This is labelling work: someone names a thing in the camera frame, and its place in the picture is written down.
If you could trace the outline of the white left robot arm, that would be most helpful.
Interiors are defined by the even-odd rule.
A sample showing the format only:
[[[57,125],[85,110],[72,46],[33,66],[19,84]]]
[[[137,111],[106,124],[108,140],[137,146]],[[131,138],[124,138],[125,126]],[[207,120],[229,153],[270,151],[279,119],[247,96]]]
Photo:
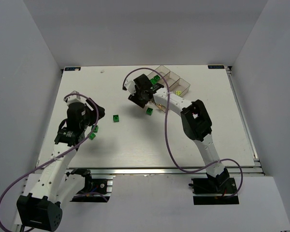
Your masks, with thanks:
[[[77,168],[67,172],[76,155],[77,145],[85,138],[85,131],[105,116],[105,109],[92,99],[67,99],[67,117],[58,127],[50,164],[43,169],[38,181],[16,203],[21,222],[25,227],[54,232],[62,220],[64,206],[76,194],[94,189],[91,172]]]

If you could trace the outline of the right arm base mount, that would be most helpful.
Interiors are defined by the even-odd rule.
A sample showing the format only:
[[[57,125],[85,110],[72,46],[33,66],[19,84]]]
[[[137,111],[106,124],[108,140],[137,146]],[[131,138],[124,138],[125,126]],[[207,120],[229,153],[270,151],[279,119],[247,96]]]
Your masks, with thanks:
[[[217,188],[207,178],[193,178],[189,183],[194,205],[237,205],[237,187],[234,178],[229,178],[222,187]]]

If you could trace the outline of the green rounded lego brick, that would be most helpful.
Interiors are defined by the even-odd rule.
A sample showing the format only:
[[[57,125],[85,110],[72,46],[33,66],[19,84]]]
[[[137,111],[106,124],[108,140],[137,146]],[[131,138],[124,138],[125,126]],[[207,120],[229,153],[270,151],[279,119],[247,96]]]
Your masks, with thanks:
[[[113,122],[119,122],[119,115],[113,115]]]

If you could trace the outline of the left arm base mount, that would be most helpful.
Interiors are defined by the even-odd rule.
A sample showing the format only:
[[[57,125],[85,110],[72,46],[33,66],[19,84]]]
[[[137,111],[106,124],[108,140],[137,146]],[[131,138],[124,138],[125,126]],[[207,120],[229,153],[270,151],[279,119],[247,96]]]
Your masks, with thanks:
[[[71,202],[106,203],[111,194],[112,179],[110,177],[94,177],[89,169],[77,168],[67,172],[70,175],[80,175],[85,178],[85,186],[77,192]]]

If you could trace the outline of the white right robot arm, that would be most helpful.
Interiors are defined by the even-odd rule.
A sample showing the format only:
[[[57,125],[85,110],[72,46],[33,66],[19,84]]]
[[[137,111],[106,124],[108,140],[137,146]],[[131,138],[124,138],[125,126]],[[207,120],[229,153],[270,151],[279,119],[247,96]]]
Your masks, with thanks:
[[[128,99],[144,108],[152,101],[156,105],[166,107],[180,116],[184,134],[192,140],[204,161],[208,185],[217,192],[224,189],[230,178],[226,167],[221,163],[212,137],[212,121],[201,100],[188,101],[167,88],[167,84],[153,84],[149,78],[142,74],[132,81],[124,81],[123,90],[130,95]]]

